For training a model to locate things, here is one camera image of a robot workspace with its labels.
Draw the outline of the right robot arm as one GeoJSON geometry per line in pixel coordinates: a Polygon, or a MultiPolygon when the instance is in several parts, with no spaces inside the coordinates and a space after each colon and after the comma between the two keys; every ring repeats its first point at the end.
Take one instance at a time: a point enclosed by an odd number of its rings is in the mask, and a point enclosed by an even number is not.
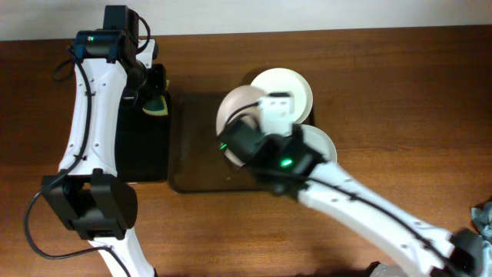
{"type": "Polygon", "coordinates": [[[289,131],[267,133],[234,119],[218,137],[257,182],[338,220],[389,256],[400,275],[491,274],[491,244],[477,233],[452,233],[416,218],[310,147],[302,127],[289,131]]]}

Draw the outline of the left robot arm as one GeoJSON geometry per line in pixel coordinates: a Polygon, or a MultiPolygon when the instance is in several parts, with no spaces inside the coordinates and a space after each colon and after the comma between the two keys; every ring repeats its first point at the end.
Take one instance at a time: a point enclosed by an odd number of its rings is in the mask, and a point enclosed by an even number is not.
{"type": "Polygon", "coordinates": [[[39,191],[114,276],[157,273],[136,236],[133,184],[167,176],[171,100],[157,42],[139,37],[144,25],[129,7],[108,5],[100,29],[76,35],[71,132],[58,173],[39,191]]]}

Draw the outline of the green yellow sponge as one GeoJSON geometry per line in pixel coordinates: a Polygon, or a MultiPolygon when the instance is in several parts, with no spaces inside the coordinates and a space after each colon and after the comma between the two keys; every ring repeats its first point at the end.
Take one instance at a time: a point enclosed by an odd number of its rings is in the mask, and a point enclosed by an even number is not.
{"type": "Polygon", "coordinates": [[[156,117],[169,115],[168,100],[166,99],[169,83],[168,80],[165,81],[165,92],[162,95],[154,97],[143,105],[142,110],[145,114],[156,117]]]}

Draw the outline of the white plate back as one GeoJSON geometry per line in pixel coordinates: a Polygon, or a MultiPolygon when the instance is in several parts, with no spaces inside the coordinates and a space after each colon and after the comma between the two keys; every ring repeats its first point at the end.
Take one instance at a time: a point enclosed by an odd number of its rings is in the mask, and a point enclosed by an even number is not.
{"type": "Polygon", "coordinates": [[[313,93],[307,80],[288,68],[271,68],[257,75],[251,85],[267,93],[287,92],[294,101],[293,117],[296,123],[304,122],[311,113],[313,93]]]}

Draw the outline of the pale blue plate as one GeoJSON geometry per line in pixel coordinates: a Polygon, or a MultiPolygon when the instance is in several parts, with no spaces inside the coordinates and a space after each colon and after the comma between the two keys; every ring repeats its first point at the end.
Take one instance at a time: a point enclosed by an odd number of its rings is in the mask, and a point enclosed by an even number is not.
{"type": "Polygon", "coordinates": [[[300,125],[304,144],[321,153],[324,159],[337,162],[337,150],[331,138],[312,125],[300,125]]]}

